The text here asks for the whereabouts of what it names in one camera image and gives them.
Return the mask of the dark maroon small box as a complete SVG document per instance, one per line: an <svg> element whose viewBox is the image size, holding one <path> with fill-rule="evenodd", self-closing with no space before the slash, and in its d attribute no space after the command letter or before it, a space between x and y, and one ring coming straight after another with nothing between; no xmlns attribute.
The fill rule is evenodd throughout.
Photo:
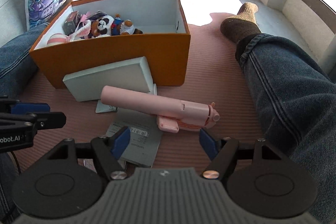
<svg viewBox="0 0 336 224"><path fill-rule="evenodd" d="M70 35L75 32L80 22L80 14L78 11L72 11L66 18L63 24L63 31L66 35Z"/></svg>

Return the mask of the pink striped plush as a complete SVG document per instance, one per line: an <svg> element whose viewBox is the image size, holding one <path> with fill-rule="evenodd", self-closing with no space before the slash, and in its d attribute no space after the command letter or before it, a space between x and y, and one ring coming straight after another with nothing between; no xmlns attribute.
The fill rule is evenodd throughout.
<svg viewBox="0 0 336 224"><path fill-rule="evenodd" d="M50 46L55 46L58 44L65 44L65 43L68 43L69 41L70 41L69 36L65 34L57 33L57 34L53 34L50 36L49 40L47 41L46 46L50 47Z"/></svg>

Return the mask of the leg in jeans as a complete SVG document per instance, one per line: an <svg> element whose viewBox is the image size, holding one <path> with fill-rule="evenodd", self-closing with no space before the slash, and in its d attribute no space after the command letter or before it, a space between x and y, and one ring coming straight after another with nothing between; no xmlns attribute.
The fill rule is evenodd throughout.
<svg viewBox="0 0 336 224"><path fill-rule="evenodd" d="M1 47L1 95L17 98L37 74L39 68L29 50L48 23L43 23L13 38Z"/></svg>
<svg viewBox="0 0 336 224"><path fill-rule="evenodd" d="M335 220L335 84L297 44L253 34L238 42L242 69L265 137L318 186L311 215Z"/></svg>

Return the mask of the right leg in jeans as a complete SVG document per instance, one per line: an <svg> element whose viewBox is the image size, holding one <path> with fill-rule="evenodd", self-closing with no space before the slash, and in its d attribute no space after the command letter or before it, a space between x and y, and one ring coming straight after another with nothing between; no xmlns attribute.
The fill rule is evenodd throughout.
<svg viewBox="0 0 336 224"><path fill-rule="evenodd" d="M253 34L238 42L242 69L265 137L318 186L311 215L335 220L335 84L297 44Z"/></svg>

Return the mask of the red panda plush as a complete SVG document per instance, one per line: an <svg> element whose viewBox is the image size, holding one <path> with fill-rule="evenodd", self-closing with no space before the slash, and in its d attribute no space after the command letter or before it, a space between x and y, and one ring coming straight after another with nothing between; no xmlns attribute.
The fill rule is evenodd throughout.
<svg viewBox="0 0 336 224"><path fill-rule="evenodd" d="M114 23L114 17L110 15L105 16L91 16L91 30L88 34L88 38L96 38L98 36L112 35L112 24Z"/></svg>

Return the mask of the orange cardboard storage box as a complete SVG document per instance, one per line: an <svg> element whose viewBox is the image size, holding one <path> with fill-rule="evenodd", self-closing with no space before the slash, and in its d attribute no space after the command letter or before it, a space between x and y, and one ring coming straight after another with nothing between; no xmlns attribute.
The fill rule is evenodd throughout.
<svg viewBox="0 0 336 224"><path fill-rule="evenodd" d="M142 31L47 46L62 33L72 11L120 14ZM191 35L180 0L78 0L58 13L31 47L29 54L55 88L63 88L65 75L124 60L145 57L158 86L185 82Z"/></svg>

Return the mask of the left leg in jeans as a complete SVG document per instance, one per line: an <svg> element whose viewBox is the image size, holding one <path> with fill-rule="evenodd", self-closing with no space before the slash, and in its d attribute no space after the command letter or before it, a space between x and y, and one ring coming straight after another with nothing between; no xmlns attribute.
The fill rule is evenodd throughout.
<svg viewBox="0 0 336 224"><path fill-rule="evenodd" d="M37 74L39 68L29 50L48 23L43 23L13 38L1 47L1 95L17 98Z"/></svg>

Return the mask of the pink selfie stick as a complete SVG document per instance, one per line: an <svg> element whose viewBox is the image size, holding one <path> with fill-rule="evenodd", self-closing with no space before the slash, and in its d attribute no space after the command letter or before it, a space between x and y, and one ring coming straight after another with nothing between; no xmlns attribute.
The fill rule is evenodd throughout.
<svg viewBox="0 0 336 224"><path fill-rule="evenodd" d="M177 133L179 130L199 131L201 128L211 128L220 120L214 103L207 105L112 86L103 87L101 102L155 115L158 128L171 133Z"/></svg>

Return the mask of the bear plush white hood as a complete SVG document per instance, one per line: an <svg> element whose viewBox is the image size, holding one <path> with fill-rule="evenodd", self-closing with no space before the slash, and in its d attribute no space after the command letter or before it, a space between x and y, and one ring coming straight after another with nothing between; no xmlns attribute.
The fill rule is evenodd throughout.
<svg viewBox="0 0 336 224"><path fill-rule="evenodd" d="M141 30L135 28L131 20L122 20L119 14L116 14L111 25L111 35L137 35L143 34Z"/></svg>

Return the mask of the brown right sock foot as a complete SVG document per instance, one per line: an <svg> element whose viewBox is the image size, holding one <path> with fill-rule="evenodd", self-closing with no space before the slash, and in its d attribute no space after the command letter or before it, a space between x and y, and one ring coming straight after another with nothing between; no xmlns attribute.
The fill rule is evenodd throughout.
<svg viewBox="0 0 336 224"><path fill-rule="evenodd" d="M261 31L255 18L256 12L258 12L256 4L244 3L236 15L222 21L220 25L221 33L235 44L247 36L260 34Z"/></svg>

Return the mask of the grey package with label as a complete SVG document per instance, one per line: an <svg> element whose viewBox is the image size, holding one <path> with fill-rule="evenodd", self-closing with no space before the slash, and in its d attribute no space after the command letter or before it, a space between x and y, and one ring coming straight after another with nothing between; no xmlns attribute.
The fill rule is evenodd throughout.
<svg viewBox="0 0 336 224"><path fill-rule="evenodd" d="M106 135L112 136L125 126L130 129L130 142L120 159L140 167L151 168L163 134L157 126L157 118L119 108Z"/></svg>

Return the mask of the pink white bunny plush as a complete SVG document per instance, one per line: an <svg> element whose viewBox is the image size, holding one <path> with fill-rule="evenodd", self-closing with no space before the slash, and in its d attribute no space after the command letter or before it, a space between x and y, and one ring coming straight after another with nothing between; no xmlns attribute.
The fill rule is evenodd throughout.
<svg viewBox="0 0 336 224"><path fill-rule="evenodd" d="M76 31L68 36L68 42L88 36L91 31L91 21L88 19L90 15L91 14L87 12L81 16L79 26L76 28Z"/></svg>

